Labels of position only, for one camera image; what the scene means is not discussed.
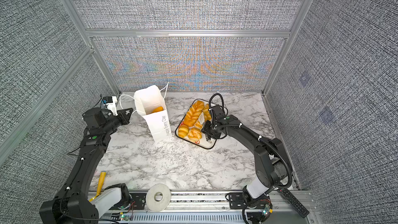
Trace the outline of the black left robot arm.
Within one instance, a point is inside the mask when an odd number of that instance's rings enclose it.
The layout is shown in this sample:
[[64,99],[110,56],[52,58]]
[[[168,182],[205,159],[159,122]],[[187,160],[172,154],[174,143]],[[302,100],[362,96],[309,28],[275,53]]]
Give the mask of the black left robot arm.
[[130,123],[133,109],[111,110],[95,107],[83,113],[87,126],[78,147],[75,165],[66,182],[51,201],[39,210],[45,224],[97,224],[113,207],[125,208],[131,204],[126,184],[116,184],[89,201],[88,192],[94,172],[107,151],[114,134],[122,125]]

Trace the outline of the white paper gift bag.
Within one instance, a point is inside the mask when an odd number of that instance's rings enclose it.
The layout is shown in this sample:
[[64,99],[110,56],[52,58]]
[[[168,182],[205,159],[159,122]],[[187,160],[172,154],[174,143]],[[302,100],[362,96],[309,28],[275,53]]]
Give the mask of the white paper gift bag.
[[[169,115],[165,104],[168,87],[169,83],[167,83],[162,89],[153,85],[136,91],[133,96],[128,94],[122,94],[119,96],[121,108],[123,108],[123,97],[129,97],[134,100],[135,111],[146,121],[155,143],[172,136]],[[152,111],[159,106],[162,106],[164,111],[152,114]]]

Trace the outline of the fake bread roll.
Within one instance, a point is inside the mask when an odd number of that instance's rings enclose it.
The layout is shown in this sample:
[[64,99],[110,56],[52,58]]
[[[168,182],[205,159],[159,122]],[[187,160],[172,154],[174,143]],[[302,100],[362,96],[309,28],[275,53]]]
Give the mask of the fake bread roll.
[[198,120],[195,124],[194,127],[201,130],[203,128],[203,124]]

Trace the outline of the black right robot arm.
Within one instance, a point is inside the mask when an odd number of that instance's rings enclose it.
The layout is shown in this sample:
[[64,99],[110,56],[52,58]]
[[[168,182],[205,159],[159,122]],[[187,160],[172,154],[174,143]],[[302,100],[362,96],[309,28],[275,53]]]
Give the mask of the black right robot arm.
[[211,107],[209,113],[211,121],[202,129],[207,136],[219,139],[225,134],[243,144],[254,156],[256,178],[244,188],[251,199],[292,185],[291,162],[279,139],[257,134],[235,116],[228,116],[220,105]]

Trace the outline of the fake croissant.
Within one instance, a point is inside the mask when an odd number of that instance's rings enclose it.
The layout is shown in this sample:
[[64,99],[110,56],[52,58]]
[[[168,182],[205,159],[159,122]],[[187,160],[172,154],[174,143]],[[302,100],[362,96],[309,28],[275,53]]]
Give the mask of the fake croissant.
[[207,121],[207,120],[211,121],[211,114],[209,112],[209,104],[205,105],[205,107],[203,109],[203,114],[204,114],[205,121]]
[[185,138],[189,133],[189,127],[185,124],[182,124],[179,126],[178,130],[177,130],[177,135],[180,138]]
[[164,108],[163,108],[162,106],[159,106],[159,107],[155,108],[155,109],[152,111],[152,114],[153,114],[153,113],[162,112],[162,111],[164,111]]

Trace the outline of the white slotted bread tongs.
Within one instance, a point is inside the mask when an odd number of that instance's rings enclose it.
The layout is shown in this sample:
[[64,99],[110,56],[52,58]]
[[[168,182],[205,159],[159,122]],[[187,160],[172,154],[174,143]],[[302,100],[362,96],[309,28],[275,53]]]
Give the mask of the white slotted bread tongs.
[[198,120],[204,125],[204,123],[205,123],[204,113],[201,113],[201,115],[199,116]]

